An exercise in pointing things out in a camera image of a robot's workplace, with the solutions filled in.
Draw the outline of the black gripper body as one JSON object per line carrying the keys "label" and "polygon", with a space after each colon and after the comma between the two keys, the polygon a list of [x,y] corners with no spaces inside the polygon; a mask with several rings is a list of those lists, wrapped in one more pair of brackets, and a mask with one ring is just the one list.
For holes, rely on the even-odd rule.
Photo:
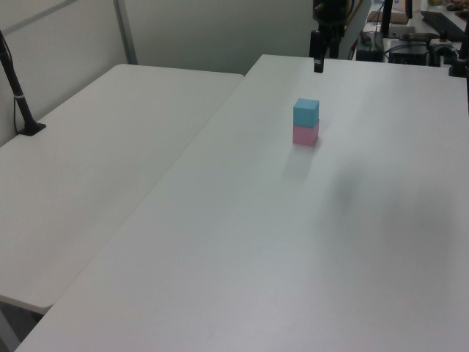
{"label": "black gripper body", "polygon": [[346,0],[313,0],[313,17],[321,24],[338,24],[347,17]]}

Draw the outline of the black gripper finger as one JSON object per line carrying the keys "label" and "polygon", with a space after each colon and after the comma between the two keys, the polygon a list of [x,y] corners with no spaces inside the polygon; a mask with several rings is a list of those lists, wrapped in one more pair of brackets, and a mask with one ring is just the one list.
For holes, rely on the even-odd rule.
{"label": "black gripper finger", "polygon": [[310,57],[314,59],[314,72],[323,73],[324,40],[318,31],[312,31],[310,36]]}
{"label": "black gripper finger", "polygon": [[330,28],[329,33],[329,57],[337,58],[339,56],[339,46],[341,42],[341,25],[335,25]]}

